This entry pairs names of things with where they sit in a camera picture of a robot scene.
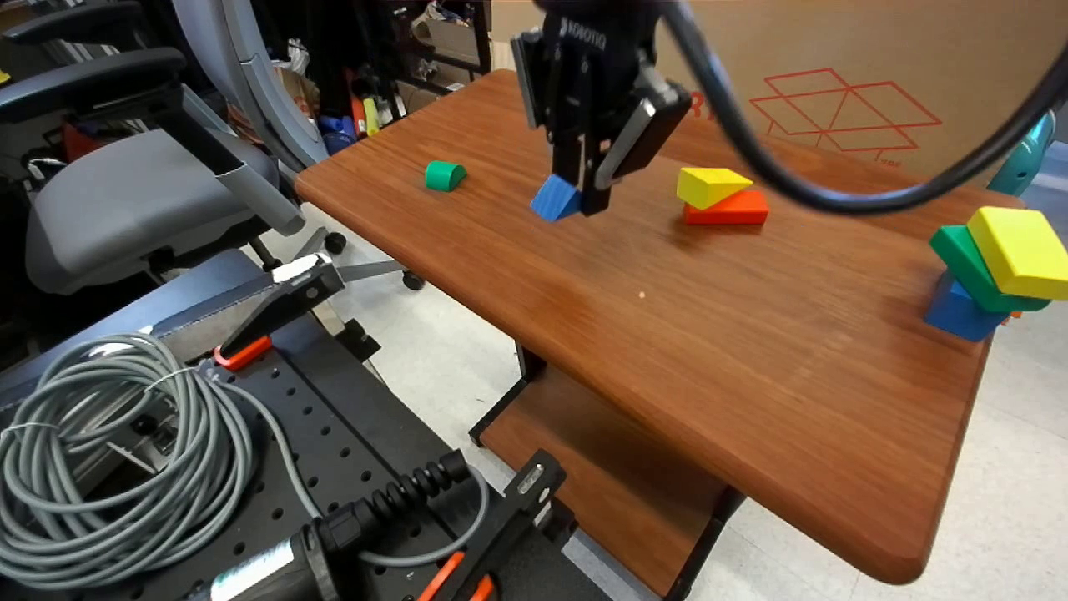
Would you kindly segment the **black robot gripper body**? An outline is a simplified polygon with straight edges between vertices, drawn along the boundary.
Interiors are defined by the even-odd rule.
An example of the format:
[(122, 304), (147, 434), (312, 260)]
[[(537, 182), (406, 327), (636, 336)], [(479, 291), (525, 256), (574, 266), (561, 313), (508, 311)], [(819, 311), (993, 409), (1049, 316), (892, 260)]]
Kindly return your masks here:
[(577, 129), (596, 143), (596, 177), (627, 177), (655, 161), (691, 94), (657, 71), (655, 0), (534, 0), (537, 29), (512, 41), (526, 124), (547, 143)]

